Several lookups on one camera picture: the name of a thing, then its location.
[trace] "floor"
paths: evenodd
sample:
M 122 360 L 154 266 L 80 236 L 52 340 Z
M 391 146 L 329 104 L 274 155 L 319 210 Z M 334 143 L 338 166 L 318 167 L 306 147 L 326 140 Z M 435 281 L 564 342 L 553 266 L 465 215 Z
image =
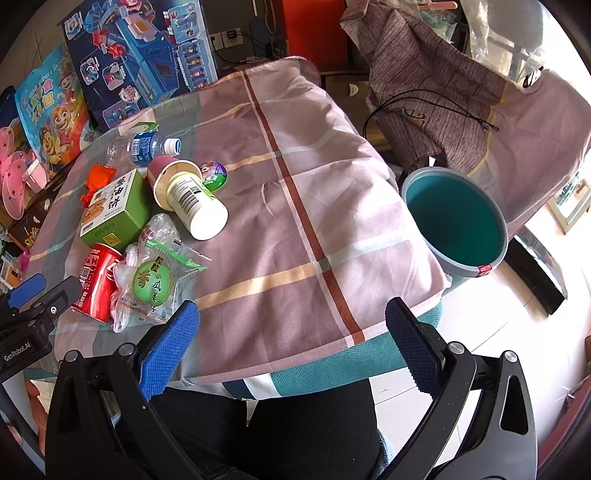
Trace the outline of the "floor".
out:
M 446 342 L 458 340 L 471 352 L 498 356 L 515 351 L 534 408 L 538 444 L 549 435 L 564 397 L 586 375 L 584 338 L 591 324 L 591 215 L 563 235 L 548 207 L 527 224 L 564 271 L 569 298 L 550 317 L 519 277 L 502 263 L 443 298 L 437 329 Z M 427 411 L 431 398 L 418 391 L 408 368 L 371 378 L 378 426 L 400 450 Z M 439 463 L 454 457 L 478 402 L 471 392 Z

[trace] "colorful bag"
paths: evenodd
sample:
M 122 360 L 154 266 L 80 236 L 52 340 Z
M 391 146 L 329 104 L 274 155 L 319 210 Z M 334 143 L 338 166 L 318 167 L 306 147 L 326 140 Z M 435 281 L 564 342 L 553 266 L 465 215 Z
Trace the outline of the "colorful bag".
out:
M 80 82 L 63 44 L 29 74 L 15 99 L 27 139 L 50 178 L 95 138 Z

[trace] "melon seed package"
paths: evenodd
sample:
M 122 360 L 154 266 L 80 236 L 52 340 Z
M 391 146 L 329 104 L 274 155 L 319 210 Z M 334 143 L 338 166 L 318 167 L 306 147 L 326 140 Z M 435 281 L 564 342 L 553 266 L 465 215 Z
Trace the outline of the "melon seed package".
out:
M 176 253 L 149 239 L 142 249 L 139 266 L 119 302 L 129 308 L 131 314 L 138 314 L 139 320 L 166 323 L 185 300 L 181 298 L 181 293 L 199 272 L 207 268 L 209 262 L 210 259 L 186 245 L 182 245 L 180 252 Z

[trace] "paw patrol packaging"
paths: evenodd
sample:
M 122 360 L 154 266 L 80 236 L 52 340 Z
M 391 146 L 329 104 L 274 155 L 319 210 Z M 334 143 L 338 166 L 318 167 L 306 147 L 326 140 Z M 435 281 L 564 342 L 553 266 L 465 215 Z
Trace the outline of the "paw patrol packaging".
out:
M 217 80 L 199 0 L 85 0 L 61 25 L 103 131 Z
M 27 139 L 50 178 L 75 160 L 95 137 L 64 45 L 29 74 L 15 100 Z

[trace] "plastic bucket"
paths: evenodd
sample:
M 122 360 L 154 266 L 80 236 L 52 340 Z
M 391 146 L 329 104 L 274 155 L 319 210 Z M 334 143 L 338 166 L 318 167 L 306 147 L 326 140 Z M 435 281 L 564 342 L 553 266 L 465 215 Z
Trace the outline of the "plastic bucket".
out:
M 448 168 L 420 168 L 404 181 L 402 199 L 452 277 L 452 288 L 490 273 L 503 260 L 508 243 L 503 214 L 469 178 Z

